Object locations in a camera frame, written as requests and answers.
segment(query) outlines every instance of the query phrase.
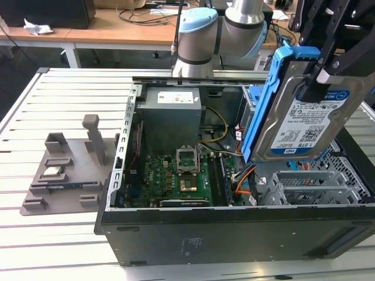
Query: yellow wire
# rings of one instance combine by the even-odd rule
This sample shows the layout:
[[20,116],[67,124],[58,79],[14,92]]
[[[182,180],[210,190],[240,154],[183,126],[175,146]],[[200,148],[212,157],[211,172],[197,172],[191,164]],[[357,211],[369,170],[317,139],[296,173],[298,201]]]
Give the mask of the yellow wire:
[[225,121],[225,119],[221,116],[221,114],[218,113],[215,109],[213,109],[212,107],[206,107],[206,108],[212,110],[213,112],[215,112],[215,114],[217,114],[217,116],[219,116],[219,118],[220,118],[220,119],[223,121],[223,123],[224,123],[225,131],[224,131],[224,134],[223,134],[222,136],[219,136],[219,137],[216,138],[216,139],[202,139],[202,140],[200,140],[200,141],[198,141],[198,142],[218,142],[218,141],[220,141],[220,140],[222,140],[223,138],[226,137],[226,135],[227,135],[227,133],[228,133],[228,124],[227,124],[227,122]]

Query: wooden desk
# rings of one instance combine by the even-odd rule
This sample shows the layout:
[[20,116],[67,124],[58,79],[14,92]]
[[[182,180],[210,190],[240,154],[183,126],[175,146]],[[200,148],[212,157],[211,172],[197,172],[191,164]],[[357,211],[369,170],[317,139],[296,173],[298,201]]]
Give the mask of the wooden desk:
[[[137,11],[142,14],[147,10]],[[129,12],[123,17],[129,18]],[[132,20],[148,20],[163,17],[162,15],[143,15]],[[168,18],[176,24],[176,17]],[[116,43],[116,44],[164,44],[171,45],[175,36],[175,27],[167,23],[160,26],[140,26],[121,20],[113,9],[97,9],[95,19],[88,29],[72,29],[66,36],[68,42]]]
[[[142,14],[147,10],[138,10]],[[145,14],[133,17],[133,20],[148,20],[160,18],[162,15]],[[47,35],[31,35],[24,28],[8,28],[4,22],[7,34],[17,43],[25,47],[58,47],[65,49],[70,67],[80,67],[77,49],[112,49],[115,61],[119,60],[117,50],[152,50],[169,51],[175,35],[176,17],[169,18],[170,24],[165,19],[166,25],[140,26],[121,20],[114,9],[97,9],[96,16],[88,29],[63,29],[55,28],[53,33]],[[288,22],[279,21],[278,24],[287,28]],[[13,46],[14,44],[0,31],[0,46]],[[263,57],[276,49],[277,40],[274,32],[268,32],[263,44]]]
[[[13,40],[65,42],[65,38],[71,30],[70,28],[54,28],[53,33],[35,36],[27,32],[24,28],[9,28],[4,21],[1,21],[0,25]],[[2,30],[0,30],[0,39],[9,40]]]

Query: open computer tower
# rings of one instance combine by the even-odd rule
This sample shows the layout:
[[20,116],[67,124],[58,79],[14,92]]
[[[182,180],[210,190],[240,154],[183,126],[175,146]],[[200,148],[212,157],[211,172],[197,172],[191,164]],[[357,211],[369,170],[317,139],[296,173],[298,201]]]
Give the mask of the open computer tower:
[[375,233],[375,168],[345,129],[317,161],[245,175],[263,83],[134,78],[98,213],[121,265],[335,258]]

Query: green circuit board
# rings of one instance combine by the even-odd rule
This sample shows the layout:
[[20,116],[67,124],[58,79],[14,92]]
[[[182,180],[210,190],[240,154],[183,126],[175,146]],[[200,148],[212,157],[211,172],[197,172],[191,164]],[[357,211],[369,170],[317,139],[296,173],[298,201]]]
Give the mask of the green circuit board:
[[[207,160],[206,155],[199,158],[200,172],[198,173],[178,173],[176,155],[148,155],[143,176],[144,183],[139,196],[131,199],[131,206],[157,207],[161,200],[177,199],[206,200],[212,207],[213,199]],[[180,155],[180,166],[193,164],[194,160],[190,156]],[[234,173],[235,168],[231,158],[225,159],[225,165],[227,174]]]

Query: sticker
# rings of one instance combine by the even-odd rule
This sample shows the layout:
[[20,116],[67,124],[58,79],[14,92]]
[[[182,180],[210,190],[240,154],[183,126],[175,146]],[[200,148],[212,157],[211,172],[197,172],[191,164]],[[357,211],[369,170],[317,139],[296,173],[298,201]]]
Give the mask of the sticker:
[[257,200],[255,200],[255,198],[252,195],[250,195],[250,197],[248,198],[248,200],[249,200],[249,202],[250,202],[250,204],[252,206],[256,206],[257,205]]
[[267,179],[265,177],[259,178],[258,184],[267,184]]
[[294,99],[272,143],[275,154],[301,154],[313,148],[330,124],[329,114],[340,108],[349,91],[328,91],[320,103]]
[[203,243],[203,238],[184,238],[181,241],[180,255],[190,257],[196,253]]
[[49,186],[48,189],[64,189],[63,186]]
[[193,104],[193,92],[159,92],[159,104]]
[[242,133],[241,133],[241,132],[236,131],[236,139],[237,139],[238,141],[241,141],[241,140],[242,140]]

